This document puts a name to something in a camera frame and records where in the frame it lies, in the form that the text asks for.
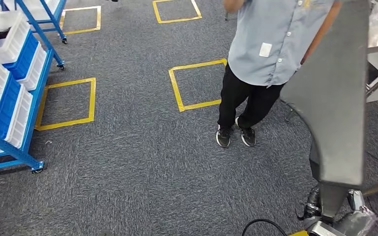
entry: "white shoe sole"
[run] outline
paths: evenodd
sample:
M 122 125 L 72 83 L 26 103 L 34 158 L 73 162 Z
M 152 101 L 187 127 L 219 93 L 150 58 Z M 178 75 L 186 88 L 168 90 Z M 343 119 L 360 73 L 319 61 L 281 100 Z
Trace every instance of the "white shoe sole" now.
M 219 145 L 220 147 L 222 147 L 222 148 L 227 148 L 227 147 L 229 146 L 229 144 L 231 143 L 231 139 L 230 139 L 229 142 L 228 142 L 228 145 L 227 145 L 227 146 L 222 146 L 222 145 L 220 144 L 219 140 L 218 140 L 218 131 L 217 131 L 217 133 L 216 133 L 216 135 L 215 135 L 215 138 L 216 138 L 216 140 L 217 140 L 218 145 Z
M 238 128 L 240 128 L 240 126 L 238 126 L 238 118 L 240 118 L 240 117 L 237 117 L 237 118 L 235 119 L 235 124 L 237 125 Z M 248 147 L 254 147 L 255 144 L 256 144 L 256 141 L 254 141 L 254 145 L 249 145 L 249 144 L 247 144 L 247 142 L 246 142 L 246 140 L 244 139 L 244 136 L 243 136 L 243 135 L 241 135 L 241 140 L 243 140 L 243 143 L 244 143 L 246 146 L 248 146 Z
M 244 143 L 246 146 L 248 146 L 248 147 L 254 147 L 255 144 L 256 144 L 256 140 L 255 140 L 255 141 L 254 141 L 254 145 L 248 145 L 247 142 L 246 142 L 246 140 L 244 140 L 244 136 L 243 136 L 243 135 L 241 135 L 241 140 L 243 140 L 243 143 Z

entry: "caster wheel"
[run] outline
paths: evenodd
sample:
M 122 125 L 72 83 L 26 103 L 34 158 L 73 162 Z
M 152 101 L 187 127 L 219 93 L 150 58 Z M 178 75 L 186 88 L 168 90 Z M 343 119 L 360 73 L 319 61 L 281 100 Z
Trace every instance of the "caster wheel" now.
M 43 171 L 43 169 L 37 169 L 37 170 L 33 170 L 32 173 L 38 174 L 38 173 L 41 173 L 42 171 Z

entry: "black sneaker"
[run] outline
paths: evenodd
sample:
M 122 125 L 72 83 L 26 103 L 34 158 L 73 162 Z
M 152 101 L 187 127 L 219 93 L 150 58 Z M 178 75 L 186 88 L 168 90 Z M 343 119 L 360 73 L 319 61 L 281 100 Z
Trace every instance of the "black sneaker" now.
M 235 119 L 235 123 L 238 126 L 238 117 Z M 243 129 L 241 130 L 241 139 L 243 140 L 243 143 L 249 147 L 255 146 L 255 131 L 252 128 Z
M 229 143 L 231 142 L 231 128 L 221 128 L 220 125 L 218 125 L 218 131 L 217 131 L 217 143 L 223 148 L 227 148 L 229 146 Z

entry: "human arm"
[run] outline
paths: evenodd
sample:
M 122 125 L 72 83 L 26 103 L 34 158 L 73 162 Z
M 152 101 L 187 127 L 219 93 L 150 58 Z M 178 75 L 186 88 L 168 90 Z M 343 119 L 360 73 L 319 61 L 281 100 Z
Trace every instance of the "human arm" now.
M 240 10 L 244 4 L 244 0 L 223 0 L 224 8 L 227 12 L 232 13 Z
M 306 51 L 304 57 L 302 58 L 301 64 L 305 62 L 307 57 L 314 52 L 316 47 L 318 46 L 321 39 L 324 37 L 325 33 L 327 33 L 328 29 L 333 24 L 338 12 L 340 11 L 342 3 L 340 1 L 335 1 L 332 5 L 330 11 L 328 12 L 327 17 L 325 18 L 324 22 L 322 23 L 321 27 L 319 28 L 318 32 L 316 33 L 312 43 L 310 44 L 308 50 Z

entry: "yellow floor marking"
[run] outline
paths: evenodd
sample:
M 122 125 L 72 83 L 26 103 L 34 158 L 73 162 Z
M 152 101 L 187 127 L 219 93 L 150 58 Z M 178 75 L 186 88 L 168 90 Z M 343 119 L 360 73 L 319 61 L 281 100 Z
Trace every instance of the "yellow floor marking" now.
M 292 234 L 291 236 L 308 236 L 306 231 L 299 231 L 297 233 Z
M 182 22 L 182 21 L 191 21 L 191 20 L 196 20 L 196 19 L 201 19 L 202 18 L 201 12 L 200 12 L 200 10 L 198 8 L 198 5 L 196 4 L 195 0 L 191 0 L 192 1 L 192 5 L 195 8 L 197 16 L 190 17 L 190 18 L 181 18 L 181 19 L 176 19 L 176 20 L 163 21 L 161 19 L 161 17 L 160 17 L 160 13 L 158 12 L 157 3 L 159 3 L 159 2 L 166 2 L 166 1 L 174 1 L 174 0 L 155 0 L 155 1 L 153 1 L 154 14 L 156 15 L 156 19 L 157 19 L 157 22 L 159 24 Z
M 87 82 L 91 83 L 91 89 L 90 89 L 90 94 L 89 94 L 89 112 L 88 112 L 87 118 L 65 121 L 65 122 L 60 122 L 56 124 L 47 124 L 43 126 L 41 125 L 41 120 L 43 118 L 43 113 L 44 113 L 45 101 L 46 101 L 47 92 L 49 89 L 60 88 L 64 86 L 76 85 L 76 84 L 87 83 Z M 40 107 L 38 109 L 37 121 L 35 122 L 35 129 L 38 131 L 43 131 L 43 130 L 55 129 L 55 128 L 60 128 L 64 126 L 83 124 L 83 123 L 94 121 L 95 120 L 95 95 L 96 95 L 96 78 L 88 78 L 88 79 L 69 81 L 69 82 L 64 82 L 64 83 L 59 83 L 59 84 L 54 84 L 54 85 L 47 85 L 44 88 L 43 97 L 41 99 Z
M 62 16 L 60 17 L 60 28 L 63 29 L 64 19 L 66 17 L 67 11 L 80 11 L 80 10 L 90 10 L 90 9 L 96 9 L 96 27 L 95 28 L 79 29 L 79 30 L 64 32 L 64 34 L 69 35 L 69 34 L 75 34 L 75 33 L 85 33 L 85 32 L 100 30 L 100 21 L 101 21 L 100 6 L 88 6 L 88 7 L 64 9 L 63 12 L 62 12 Z
M 224 66 L 226 66 L 227 60 L 226 59 L 220 59 L 220 60 L 202 62 L 202 63 L 197 63 L 197 64 L 175 66 L 175 67 L 173 67 L 169 70 L 170 81 L 172 82 L 173 91 L 175 93 L 177 106 L 178 106 L 180 112 L 183 112 L 185 110 L 195 109 L 195 108 L 217 105 L 217 104 L 221 103 L 221 100 L 219 99 L 219 100 L 214 100 L 214 101 L 210 101 L 210 102 L 202 102 L 202 103 L 197 103 L 197 104 L 192 104 L 192 105 L 187 105 L 187 106 L 183 105 L 182 97 L 180 96 L 179 87 L 178 87 L 177 82 L 176 82 L 176 77 L 175 77 L 174 71 L 175 70 L 197 68 L 197 67 L 208 66 L 208 65 L 216 65 L 216 64 L 221 64 L 221 63 L 224 64 Z

